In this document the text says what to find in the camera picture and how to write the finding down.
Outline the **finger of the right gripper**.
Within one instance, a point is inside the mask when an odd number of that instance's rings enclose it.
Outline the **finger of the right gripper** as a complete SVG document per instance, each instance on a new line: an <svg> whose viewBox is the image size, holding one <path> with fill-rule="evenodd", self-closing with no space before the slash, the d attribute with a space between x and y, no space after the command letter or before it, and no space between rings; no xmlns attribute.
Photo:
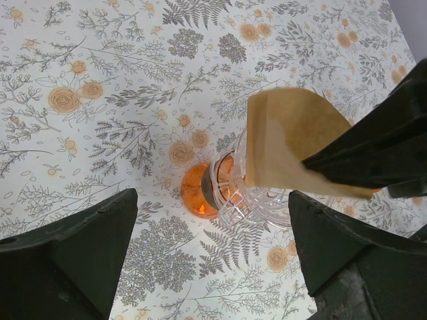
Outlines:
<svg viewBox="0 0 427 320"><path fill-rule="evenodd" d="M426 196L426 60L367 116L302 163L333 183L387 188L395 199Z"/></svg>

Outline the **clear glass dripper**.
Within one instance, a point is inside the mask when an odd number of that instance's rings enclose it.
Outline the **clear glass dripper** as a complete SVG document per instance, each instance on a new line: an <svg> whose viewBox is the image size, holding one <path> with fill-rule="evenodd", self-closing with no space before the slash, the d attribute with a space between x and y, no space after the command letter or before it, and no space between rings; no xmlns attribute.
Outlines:
<svg viewBox="0 0 427 320"><path fill-rule="evenodd" d="M290 191L246 185L246 140L247 133L243 130L214 158L203 174L203 194L218 210L218 219L226 227L269 223L290 230Z"/></svg>

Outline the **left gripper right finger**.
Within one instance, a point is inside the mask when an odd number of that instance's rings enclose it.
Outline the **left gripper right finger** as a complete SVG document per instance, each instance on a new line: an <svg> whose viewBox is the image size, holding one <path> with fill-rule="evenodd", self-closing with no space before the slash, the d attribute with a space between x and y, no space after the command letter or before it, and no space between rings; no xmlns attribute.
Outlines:
<svg viewBox="0 0 427 320"><path fill-rule="evenodd" d="M425 227L401 237L299 191L288 207L312 319L426 318Z"/></svg>

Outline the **floral table mat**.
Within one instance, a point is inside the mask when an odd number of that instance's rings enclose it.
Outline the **floral table mat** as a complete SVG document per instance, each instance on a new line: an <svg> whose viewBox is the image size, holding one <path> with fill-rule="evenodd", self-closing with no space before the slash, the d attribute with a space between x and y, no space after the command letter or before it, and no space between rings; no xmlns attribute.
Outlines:
<svg viewBox="0 0 427 320"><path fill-rule="evenodd" d="M307 88L355 123L415 63L387 1L2 1L1 236L134 188L110 319L307 319L292 232L195 217L181 179L254 93Z"/></svg>

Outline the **brown paper coffee filter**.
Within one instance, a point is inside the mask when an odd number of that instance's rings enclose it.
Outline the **brown paper coffee filter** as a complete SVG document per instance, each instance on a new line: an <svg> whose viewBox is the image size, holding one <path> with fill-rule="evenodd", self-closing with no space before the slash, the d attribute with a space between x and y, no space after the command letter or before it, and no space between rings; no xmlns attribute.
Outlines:
<svg viewBox="0 0 427 320"><path fill-rule="evenodd" d="M371 189L332 183L302 164L350 128L328 100L307 89L284 87L250 96L246 186L370 199Z"/></svg>

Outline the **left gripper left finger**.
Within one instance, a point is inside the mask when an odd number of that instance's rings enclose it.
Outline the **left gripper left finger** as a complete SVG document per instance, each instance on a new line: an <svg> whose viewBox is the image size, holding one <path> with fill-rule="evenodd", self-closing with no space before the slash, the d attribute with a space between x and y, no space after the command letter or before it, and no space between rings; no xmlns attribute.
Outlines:
<svg viewBox="0 0 427 320"><path fill-rule="evenodd" d="M126 189L1 240L2 319L108 319L135 220Z"/></svg>

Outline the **orange glass carafe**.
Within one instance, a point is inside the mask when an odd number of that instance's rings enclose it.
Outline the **orange glass carafe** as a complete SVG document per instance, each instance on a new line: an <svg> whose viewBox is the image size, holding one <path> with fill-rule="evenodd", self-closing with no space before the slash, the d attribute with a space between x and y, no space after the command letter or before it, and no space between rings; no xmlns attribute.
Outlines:
<svg viewBox="0 0 427 320"><path fill-rule="evenodd" d="M218 161L190 167L181 181L181 198L196 217L212 220L227 206L242 206L242 197L232 182L234 158L228 153Z"/></svg>

